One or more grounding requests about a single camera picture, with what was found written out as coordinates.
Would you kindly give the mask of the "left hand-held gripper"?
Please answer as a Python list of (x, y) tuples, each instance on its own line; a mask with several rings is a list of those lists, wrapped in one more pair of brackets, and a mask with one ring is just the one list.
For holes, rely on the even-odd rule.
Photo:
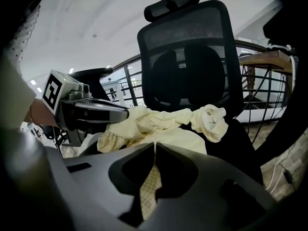
[(87, 130), (94, 123), (117, 123), (129, 116), (128, 108), (91, 98), (88, 84), (56, 70), (49, 73), (42, 100), (64, 130)]

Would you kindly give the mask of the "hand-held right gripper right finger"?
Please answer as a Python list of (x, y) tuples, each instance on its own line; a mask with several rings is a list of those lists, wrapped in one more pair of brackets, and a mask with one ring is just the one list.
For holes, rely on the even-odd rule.
[(143, 231), (237, 231), (265, 215), (275, 200), (224, 160), (158, 143), (163, 188)]

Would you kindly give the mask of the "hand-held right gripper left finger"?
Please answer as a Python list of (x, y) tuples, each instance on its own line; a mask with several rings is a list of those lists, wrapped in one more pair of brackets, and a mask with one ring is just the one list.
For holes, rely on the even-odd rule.
[(151, 231), (154, 220), (131, 226), (120, 216), (131, 210), (138, 185), (123, 168), (152, 157), (144, 143), (107, 154), (63, 159), (32, 134), (14, 133), (14, 228), (24, 231)]

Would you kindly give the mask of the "cream clothes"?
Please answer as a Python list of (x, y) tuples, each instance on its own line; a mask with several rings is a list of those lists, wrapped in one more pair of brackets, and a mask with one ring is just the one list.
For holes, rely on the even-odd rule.
[(109, 153), (123, 146), (153, 143), (153, 152), (156, 153), (158, 143), (165, 143), (207, 154), (205, 141), (201, 136), (218, 143), (229, 127), (224, 119), (226, 110), (211, 104), (196, 111), (185, 108), (170, 113), (136, 106), (128, 112), (129, 117), (126, 120), (107, 125), (106, 131), (98, 138), (98, 152)]

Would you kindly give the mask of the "person's left forearm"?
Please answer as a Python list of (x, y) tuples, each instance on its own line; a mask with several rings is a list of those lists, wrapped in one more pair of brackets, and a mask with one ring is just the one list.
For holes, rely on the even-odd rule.
[(58, 127), (53, 113), (41, 99), (35, 99), (29, 108), (31, 121), (36, 125)]

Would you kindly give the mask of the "black metal railing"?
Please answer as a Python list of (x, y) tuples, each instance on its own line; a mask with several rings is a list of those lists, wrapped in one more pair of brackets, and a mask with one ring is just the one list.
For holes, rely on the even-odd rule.
[[(255, 74), (252, 74), (251, 66), (240, 66), (244, 104), (242, 112), (235, 118), (246, 127), (278, 121), (290, 96), (285, 74), (267, 68), (254, 69)], [(145, 105), (139, 55), (115, 67), (110, 76), (100, 80), (100, 84), (116, 104), (128, 108)]]

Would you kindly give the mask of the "black mesh office chair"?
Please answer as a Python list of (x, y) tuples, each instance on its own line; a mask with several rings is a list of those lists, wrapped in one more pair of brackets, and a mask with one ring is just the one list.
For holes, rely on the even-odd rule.
[(189, 109), (181, 125), (221, 158), (263, 183), (255, 150), (236, 119), (244, 107), (242, 76), (225, 4), (218, 0), (161, 0), (144, 9), (137, 34), (142, 93), (155, 111)]

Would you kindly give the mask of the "person's black white starred shirt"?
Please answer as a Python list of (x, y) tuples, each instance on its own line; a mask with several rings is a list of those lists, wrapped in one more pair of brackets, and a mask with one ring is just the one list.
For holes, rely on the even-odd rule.
[(0, 53), (0, 128), (19, 130), (36, 97), (22, 77), (21, 62), (39, 11), (40, 5), (28, 13)]

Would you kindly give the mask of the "brown wooden side table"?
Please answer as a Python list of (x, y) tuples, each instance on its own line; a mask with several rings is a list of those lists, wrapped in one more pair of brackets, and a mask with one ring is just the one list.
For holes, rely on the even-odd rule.
[(297, 57), (282, 51), (243, 51), (239, 62), (244, 108), (236, 119), (247, 126), (280, 119), (295, 86)]

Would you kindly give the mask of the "black white backpack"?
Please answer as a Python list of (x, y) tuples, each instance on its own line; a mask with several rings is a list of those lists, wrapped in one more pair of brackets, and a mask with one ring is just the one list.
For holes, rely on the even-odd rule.
[(264, 26), (268, 38), (268, 51), (281, 51), (288, 56), (298, 56), (298, 13), (283, 7)]

